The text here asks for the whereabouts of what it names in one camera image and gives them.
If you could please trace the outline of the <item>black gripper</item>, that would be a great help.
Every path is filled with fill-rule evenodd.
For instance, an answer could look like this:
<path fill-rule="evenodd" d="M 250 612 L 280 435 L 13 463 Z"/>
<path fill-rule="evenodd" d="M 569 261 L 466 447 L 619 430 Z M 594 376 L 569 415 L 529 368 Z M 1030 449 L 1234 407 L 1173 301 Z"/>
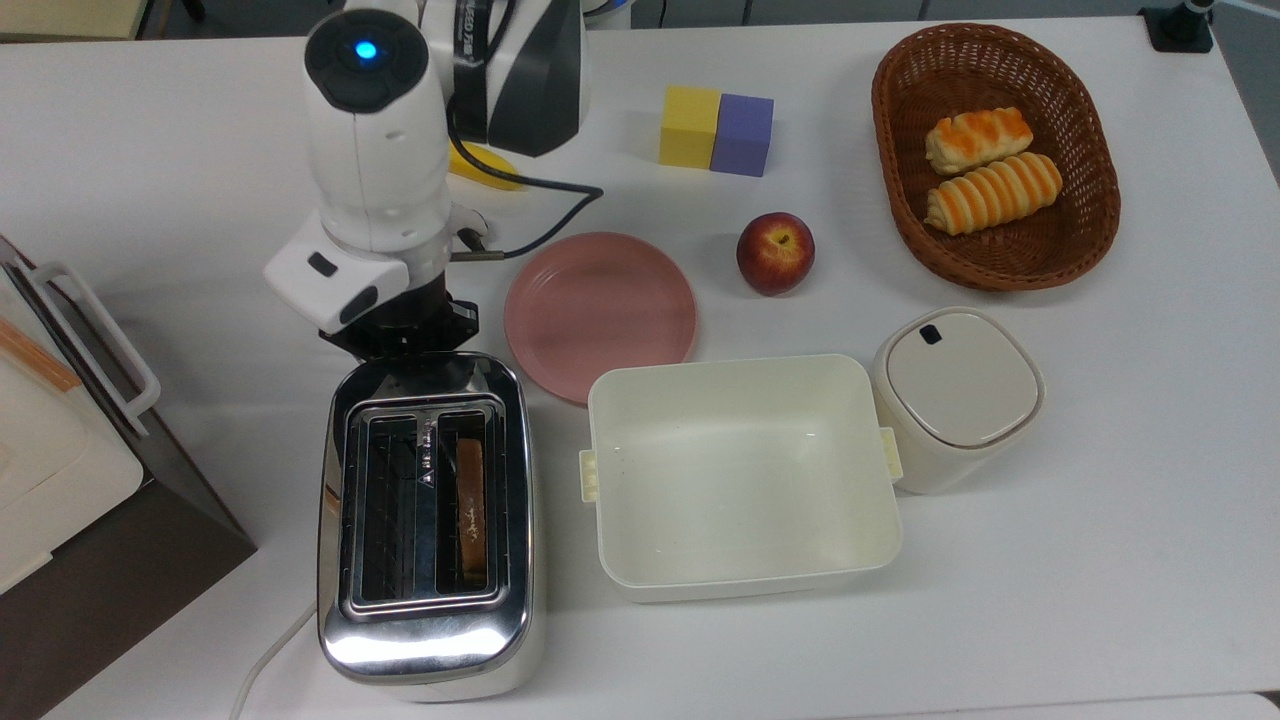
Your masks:
<path fill-rule="evenodd" d="M 362 361 L 451 351 L 480 329 L 477 305 L 453 301 L 444 281 L 433 281 L 371 309 L 337 333 L 319 337 Z"/>

